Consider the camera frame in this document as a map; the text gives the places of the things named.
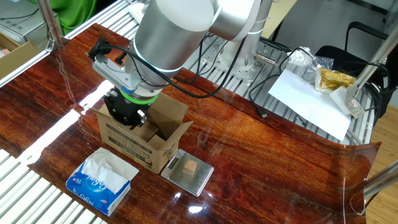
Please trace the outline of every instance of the green cloth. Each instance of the green cloth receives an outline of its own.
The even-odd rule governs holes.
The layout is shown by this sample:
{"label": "green cloth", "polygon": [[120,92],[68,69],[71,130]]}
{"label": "green cloth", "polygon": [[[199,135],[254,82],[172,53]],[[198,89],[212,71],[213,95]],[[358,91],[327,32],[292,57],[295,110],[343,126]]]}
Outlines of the green cloth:
{"label": "green cloth", "polygon": [[67,34],[87,21],[95,12],[97,0],[50,0],[51,8],[58,13],[63,33]]}

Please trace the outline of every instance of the tissue box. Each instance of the tissue box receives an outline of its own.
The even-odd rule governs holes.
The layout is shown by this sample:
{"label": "tissue box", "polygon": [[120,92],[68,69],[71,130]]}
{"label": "tissue box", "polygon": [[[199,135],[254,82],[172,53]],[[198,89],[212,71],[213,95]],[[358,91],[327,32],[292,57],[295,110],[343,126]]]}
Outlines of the tissue box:
{"label": "tissue box", "polygon": [[182,123],[188,106],[163,93],[149,108],[148,122],[133,130],[115,121],[106,105],[92,110],[98,117],[102,141],[156,174],[177,152],[181,136],[193,123]]}
{"label": "tissue box", "polygon": [[128,193],[138,170],[104,148],[89,156],[67,180],[67,189],[110,216]]}

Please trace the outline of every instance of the cardboard box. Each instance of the cardboard box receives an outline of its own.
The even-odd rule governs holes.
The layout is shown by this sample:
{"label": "cardboard box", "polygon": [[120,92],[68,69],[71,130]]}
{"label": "cardboard box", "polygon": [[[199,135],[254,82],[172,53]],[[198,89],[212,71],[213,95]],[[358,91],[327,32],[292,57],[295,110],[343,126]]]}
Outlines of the cardboard box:
{"label": "cardboard box", "polygon": [[2,33],[0,33],[0,47],[10,51],[9,54],[0,58],[0,79],[10,74],[39,53],[39,50],[37,50],[36,46],[31,42],[27,42],[20,46]]}
{"label": "cardboard box", "polygon": [[92,110],[98,117],[102,141],[156,174],[177,152],[180,137],[193,123],[182,123],[188,106],[163,93],[149,108],[148,122],[133,130],[115,121],[106,105]]}

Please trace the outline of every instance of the white paper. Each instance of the white paper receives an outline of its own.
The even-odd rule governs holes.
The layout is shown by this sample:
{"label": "white paper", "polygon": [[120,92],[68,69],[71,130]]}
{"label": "white paper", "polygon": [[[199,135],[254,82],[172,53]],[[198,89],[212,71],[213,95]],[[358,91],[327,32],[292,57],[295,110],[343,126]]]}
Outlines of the white paper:
{"label": "white paper", "polygon": [[351,116],[345,115],[329,95],[316,91],[288,70],[280,75],[269,93],[307,121],[344,140]]}
{"label": "white paper", "polygon": [[86,159],[81,172],[102,182],[114,194],[138,174],[135,167],[102,147]]}
{"label": "white paper", "polygon": [[347,88],[345,86],[340,86],[337,90],[333,91],[333,93],[330,93],[329,96],[341,109],[343,114],[351,114],[351,111],[346,106]]}

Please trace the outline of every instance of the wooden table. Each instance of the wooden table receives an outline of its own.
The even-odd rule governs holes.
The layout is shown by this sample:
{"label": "wooden table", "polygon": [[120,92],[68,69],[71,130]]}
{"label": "wooden table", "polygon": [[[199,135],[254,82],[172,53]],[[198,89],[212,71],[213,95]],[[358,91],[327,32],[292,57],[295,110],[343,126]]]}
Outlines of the wooden table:
{"label": "wooden table", "polygon": [[[0,147],[108,223],[366,223],[363,180],[379,144],[343,146],[280,116],[257,115],[244,98],[222,89],[204,100],[167,87],[194,121],[180,148],[215,168],[194,197],[101,142],[96,88],[104,79],[85,55],[99,35],[128,40],[97,24],[0,88]],[[115,59],[114,50],[108,57]],[[193,74],[185,69],[180,78]],[[216,87],[199,78],[196,94]],[[139,169],[131,190],[107,218],[65,188],[69,175],[99,147]]]}

